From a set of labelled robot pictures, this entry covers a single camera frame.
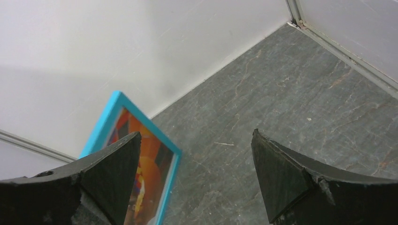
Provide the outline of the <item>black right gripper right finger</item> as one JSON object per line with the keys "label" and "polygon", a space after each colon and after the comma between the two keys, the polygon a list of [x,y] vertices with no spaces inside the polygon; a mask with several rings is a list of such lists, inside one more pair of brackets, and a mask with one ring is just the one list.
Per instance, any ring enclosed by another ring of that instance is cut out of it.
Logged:
{"label": "black right gripper right finger", "polygon": [[270,224],[397,224],[397,180],[327,165],[282,146],[257,129],[251,148]]}

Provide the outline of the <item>hot air balloon photo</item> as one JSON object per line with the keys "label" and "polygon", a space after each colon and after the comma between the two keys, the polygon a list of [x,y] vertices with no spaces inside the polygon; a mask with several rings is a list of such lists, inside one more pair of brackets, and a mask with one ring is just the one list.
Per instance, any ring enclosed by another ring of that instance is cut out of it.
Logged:
{"label": "hot air balloon photo", "polygon": [[106,145],[131,132],[141,134],[140,159],[124,224],[154,225],[174,153],[124,107],[114,120]]}

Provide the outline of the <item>light wooden picture frame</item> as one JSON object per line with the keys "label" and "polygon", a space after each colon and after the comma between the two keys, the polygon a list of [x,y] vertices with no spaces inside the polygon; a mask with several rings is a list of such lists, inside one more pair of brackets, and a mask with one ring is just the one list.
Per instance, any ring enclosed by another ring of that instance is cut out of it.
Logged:
{"label": "light wooden picture frame", "polygon": [[80,157],[132,132],[141,134],[141,147],[124,223],[160,225],[182,152],[123,92],[112,93]]}

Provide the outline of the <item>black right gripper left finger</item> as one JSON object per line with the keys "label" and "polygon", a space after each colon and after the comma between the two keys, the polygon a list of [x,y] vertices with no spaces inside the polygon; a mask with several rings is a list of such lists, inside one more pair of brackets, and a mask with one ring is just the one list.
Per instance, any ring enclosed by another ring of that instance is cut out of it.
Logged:
{"label": "black right gripper left finger", "polygon": [[122,225],[140,155],[141,135],[61,167],[0,182],[3,225]]}

